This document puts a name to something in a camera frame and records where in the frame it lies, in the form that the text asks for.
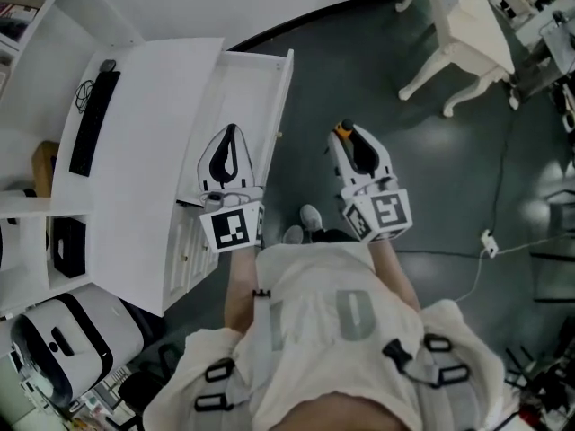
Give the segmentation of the person's black trousers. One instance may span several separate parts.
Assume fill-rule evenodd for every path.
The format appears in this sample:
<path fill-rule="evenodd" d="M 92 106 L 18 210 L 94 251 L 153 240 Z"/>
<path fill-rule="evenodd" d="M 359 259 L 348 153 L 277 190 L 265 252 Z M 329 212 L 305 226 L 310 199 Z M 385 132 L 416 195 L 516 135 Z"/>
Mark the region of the person's black trousers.
<path fill-rule="evenodd" d="M 318 230 L 310 232 L 310 239 L 311 242 L 327 242 L 327 243 L 336 243 L 336 242 L 356 242 L 357 239 L 342 230 L 338 229 L 323 229 L 320 228 Z"/>

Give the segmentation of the person's right forearm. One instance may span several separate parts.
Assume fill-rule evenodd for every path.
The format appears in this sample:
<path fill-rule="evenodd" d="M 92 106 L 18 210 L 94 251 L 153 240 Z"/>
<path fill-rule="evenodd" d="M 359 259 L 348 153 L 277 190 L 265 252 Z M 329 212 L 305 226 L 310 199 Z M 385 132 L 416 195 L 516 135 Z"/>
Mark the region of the person's right forearm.
<path fill-rule="evenodd" d="M 371 242 L 368 249 L 378 279 L 415 312 L 419 312 L 419 299 L 410 279 L 403 271 L 391 242 L 389 240 Z"/>

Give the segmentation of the black keyboard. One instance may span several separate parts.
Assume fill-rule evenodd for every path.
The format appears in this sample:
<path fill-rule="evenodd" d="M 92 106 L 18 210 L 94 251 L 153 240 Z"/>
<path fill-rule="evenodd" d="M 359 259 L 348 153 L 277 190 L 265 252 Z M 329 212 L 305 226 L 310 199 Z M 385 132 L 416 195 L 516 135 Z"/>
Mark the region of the black keyboard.
<path fill-rule="evenodd" d="M 83 82 L 76 90 L 75 105 L 81 112 L 81 122 L 69 164 L 70 172 L 84 177 L 90 175 L 103 120 L 120 75 L 120 71 L 99 73 L 95 80 Z"/>

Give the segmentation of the black tissue box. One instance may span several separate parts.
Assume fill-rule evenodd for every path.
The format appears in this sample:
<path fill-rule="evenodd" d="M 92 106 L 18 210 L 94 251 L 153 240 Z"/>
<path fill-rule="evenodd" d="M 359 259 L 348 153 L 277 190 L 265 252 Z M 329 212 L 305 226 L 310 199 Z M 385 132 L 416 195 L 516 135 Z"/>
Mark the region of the black tissue box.
<path fill-rule="evenodd" d="M 85 261 L 86 224 L 73 217 L 55 217 L 52 224 L 54 268 L 67 278 L 82 276 Z"/>

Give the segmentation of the person's left forearm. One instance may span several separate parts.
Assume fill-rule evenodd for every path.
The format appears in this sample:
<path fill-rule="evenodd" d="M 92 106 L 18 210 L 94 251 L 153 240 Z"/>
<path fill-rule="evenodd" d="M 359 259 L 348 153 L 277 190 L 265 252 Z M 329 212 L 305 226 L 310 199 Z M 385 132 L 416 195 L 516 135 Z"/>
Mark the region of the person's left forearm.
<path fill-rule="evenodd" d="M 231 254 L 224 325 L 242 334 L 245 334 L 253 323 L 252 292 L 259 288 L 256 257 L 257 249 L 254 247 L 234 250 Z"/>

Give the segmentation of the row of books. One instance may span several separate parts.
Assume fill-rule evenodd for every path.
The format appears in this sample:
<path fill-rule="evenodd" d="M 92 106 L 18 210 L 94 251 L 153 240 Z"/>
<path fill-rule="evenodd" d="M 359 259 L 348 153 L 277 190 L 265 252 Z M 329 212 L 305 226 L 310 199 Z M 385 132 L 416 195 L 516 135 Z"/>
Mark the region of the row of books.
<path fill-rule="evenodd" d="M 38 8 L 0 2 L 0 33 L 18 41 L 35 19 Z"/>

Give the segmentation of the brown cardboard box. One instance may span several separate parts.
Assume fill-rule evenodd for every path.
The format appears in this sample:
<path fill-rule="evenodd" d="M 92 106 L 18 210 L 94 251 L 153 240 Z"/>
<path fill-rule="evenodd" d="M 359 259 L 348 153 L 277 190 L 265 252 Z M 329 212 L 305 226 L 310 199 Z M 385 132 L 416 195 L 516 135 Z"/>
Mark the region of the brown cardboard box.
<path fill-rule="evenodd" d="M 51 196 L 58 148 L 59 143 L 43 141 L 38 145 L 31 158 L 35 191 L 40 198 Z"/>

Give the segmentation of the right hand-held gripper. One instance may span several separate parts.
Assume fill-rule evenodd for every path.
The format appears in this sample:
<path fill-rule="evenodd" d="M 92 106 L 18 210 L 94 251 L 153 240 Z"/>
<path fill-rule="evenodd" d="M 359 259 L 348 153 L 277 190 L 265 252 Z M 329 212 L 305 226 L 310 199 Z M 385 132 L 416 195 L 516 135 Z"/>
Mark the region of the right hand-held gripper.
<path fill-rule="evenodd" d="M 332 131 L 328 149 L 343 188 L 343 218 L 360 242 L 392 240 L 412 227 L 408 191 L 396 187 L 390 154 L 377 138 L 355 125 Z"/>

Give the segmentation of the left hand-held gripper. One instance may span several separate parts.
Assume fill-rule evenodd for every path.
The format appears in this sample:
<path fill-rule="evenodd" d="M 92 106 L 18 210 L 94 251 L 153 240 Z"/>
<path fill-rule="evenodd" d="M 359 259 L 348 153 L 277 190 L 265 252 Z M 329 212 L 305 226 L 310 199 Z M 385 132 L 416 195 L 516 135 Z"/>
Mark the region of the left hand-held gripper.
<path fill-rule="evenodd" d="M 263 187 L 254 187 L 252 159 L 243 131 L 236 124 L 226 126 L 211 139 L 199 159 L 197 173 L 205 191 L 226 184 L 237 188 L 202 195 L 204 213 L 199 219 L 210 249 L 221 253 L 261 246 Z"/>

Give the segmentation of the white ornate side table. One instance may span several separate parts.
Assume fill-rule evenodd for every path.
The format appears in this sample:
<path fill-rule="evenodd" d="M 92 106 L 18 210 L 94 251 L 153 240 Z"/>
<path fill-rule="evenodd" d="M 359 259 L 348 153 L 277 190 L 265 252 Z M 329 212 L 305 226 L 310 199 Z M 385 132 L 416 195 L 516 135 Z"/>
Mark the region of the white ornate side table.
<path fill-rule="evenodd" d="M 402 0 L 395 11 L 402 13 L 413 0 Z M 409 100 L 429 79 L 449 65 L 475 76 L 474 82 L 455 93 L 443 107 L 450 118 L 456 105 L 470 101 L 515 73 L 509 44 L 491 9 L 489 0 L 429 0 L 438 47 L 398 96 Z"/>

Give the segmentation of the white drawer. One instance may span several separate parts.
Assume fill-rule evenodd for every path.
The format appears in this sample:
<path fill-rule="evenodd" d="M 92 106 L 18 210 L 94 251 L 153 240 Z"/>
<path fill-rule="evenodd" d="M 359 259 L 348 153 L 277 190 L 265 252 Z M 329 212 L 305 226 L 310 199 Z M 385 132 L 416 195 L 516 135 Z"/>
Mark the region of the white drawer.
<path fill-rule="evenodd" d="M 294 70 L 294 51 L 284 57 L 226 51 L 200 103 L 192 126 L 177 199 L 199 205 L 197 165 L 211 139 L 234 123 L 243 132 L 255 182 L 264 186 Z"/>

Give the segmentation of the person's right grey shoe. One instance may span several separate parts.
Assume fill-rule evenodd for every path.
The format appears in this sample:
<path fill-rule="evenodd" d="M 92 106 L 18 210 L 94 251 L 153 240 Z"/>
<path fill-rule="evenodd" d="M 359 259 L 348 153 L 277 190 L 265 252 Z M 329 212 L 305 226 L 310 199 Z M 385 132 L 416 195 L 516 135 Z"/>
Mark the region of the person's right grey shoe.
<path fill-rule="evenodd" d="M 323 219 L 320 212 L 312 205 L 305 204 L 299 210 L 302 226 L 309 233 L 316 233 L 323 230 Z"/>

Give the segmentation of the white desk with shelves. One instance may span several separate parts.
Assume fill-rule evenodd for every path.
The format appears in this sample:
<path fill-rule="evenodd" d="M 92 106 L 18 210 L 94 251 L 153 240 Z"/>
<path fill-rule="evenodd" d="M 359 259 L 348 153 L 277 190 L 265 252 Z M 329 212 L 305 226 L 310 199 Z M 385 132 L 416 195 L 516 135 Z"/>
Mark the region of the white desk with shelves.
<path fill-rule="evenodd" d="M 20 154 L 10 130 L 59 143 L 47 216 L 47 258 L 35 273 L 0 272 L 0 314 L 18 312 L 94 283 L 154 314 L 179 298 L 165 275 L 168 238 L 184 155 L 220 38 L 146 41 L 105 0 L 45 0 L 20 40 L 0 35 L 12 56 L 0 97 L 0 171 Z M 80 127 L 75 92 L 115 59 L 120 78 L 88 177 L 69 171 Z M 86 224 L 82 276 L 52 259 L 55 217 Z"/>

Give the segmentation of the black metal frame table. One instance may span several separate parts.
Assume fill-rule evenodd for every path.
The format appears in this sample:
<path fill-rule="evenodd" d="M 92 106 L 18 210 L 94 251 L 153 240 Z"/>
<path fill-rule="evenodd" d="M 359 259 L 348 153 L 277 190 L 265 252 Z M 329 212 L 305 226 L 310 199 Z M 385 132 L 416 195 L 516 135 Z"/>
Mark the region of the black metal frame table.
<path fill-rule="evenodd" d="M 575 303 L 575 189 L 562 189 L 545 198 L 548 233 L 554 238 L 534 246 L 533 300 L 536 303 Z"/>

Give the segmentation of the orange handled screwdriver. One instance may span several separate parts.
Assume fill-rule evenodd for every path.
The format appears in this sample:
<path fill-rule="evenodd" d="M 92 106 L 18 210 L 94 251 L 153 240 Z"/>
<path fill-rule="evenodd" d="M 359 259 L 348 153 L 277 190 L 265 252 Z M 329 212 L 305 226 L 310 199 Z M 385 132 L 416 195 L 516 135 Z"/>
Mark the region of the orange handled screwdriver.
<path fill-rule="evenodd" d="M 354 146 L 351 140 L 351 136 L 354 133 L 354 126 L 355 123 L 352 119 L 343 119 L 331 130 L 328 142 L 331 145 L 338 143 L 343 150 L 351 152 Z"/>

